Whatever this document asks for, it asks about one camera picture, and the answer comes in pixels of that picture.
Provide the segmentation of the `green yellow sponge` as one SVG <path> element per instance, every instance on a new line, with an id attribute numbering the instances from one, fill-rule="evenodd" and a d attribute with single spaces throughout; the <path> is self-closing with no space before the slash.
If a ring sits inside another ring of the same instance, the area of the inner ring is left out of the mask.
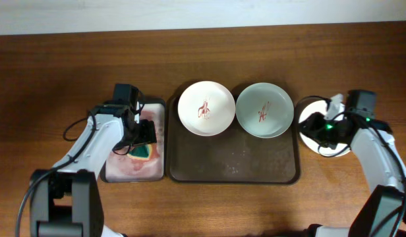
<path id="1" fill-rule="evenodd" d="M 130 159 L 147 161 L 150 159 L 151 152 L 152 146 L 150 144 L 137 146 L 127 153 L 127 157 L 129 157 Z"/>

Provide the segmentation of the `pale green plate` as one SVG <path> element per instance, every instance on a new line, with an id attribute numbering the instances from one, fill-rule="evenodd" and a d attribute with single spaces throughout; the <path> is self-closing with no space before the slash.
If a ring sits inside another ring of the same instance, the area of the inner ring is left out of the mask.
<path id="1" fill-rule="evenodd" d="M 258 138 L 274 138 L 291 126 L 294 105 L 281 87 L 267 82 L 255 83 L 239 94 L 236 117 L 249 134 Z"/>

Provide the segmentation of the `pinkish white plate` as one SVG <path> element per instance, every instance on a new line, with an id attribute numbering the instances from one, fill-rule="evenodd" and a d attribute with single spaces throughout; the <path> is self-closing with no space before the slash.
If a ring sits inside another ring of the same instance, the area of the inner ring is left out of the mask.
<path id="1" fill-rule="evenodd" d="M 181 94 L 177 112 L 183 126 L 199 136 L 215 136 L 235 117 L 235 100 L 223 85 L 213 81 L 192 84 Z"/>

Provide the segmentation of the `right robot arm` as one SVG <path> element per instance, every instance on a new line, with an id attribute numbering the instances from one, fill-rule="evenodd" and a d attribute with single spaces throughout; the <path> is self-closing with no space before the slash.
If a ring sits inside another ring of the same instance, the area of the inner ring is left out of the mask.
<path id="1" fill-rule="evenodd" d="M 318 147 L 345 144 L 361 164 L 371 195 L 351 226 L 346 228 L 314 225 L 319 236 L 399 236 L 406 224 L 406 167 L 395 147 L 387 123 L 364 112 L 343 111 L 327 117 L 321 112 L 302 114 L 299 132 Z"/>

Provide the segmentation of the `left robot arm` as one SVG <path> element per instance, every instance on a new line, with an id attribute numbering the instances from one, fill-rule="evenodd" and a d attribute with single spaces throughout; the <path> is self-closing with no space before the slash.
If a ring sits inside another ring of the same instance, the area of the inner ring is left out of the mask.
<path id="1" fill-rule="evenodd" d="M 30 178 L 31 236 L 118 236 L 105 225 L 97 179 L 111 152 L 156 142 L 155 125 L 129 105 L 99 105 L 85 119 L 68 153 Z"/>

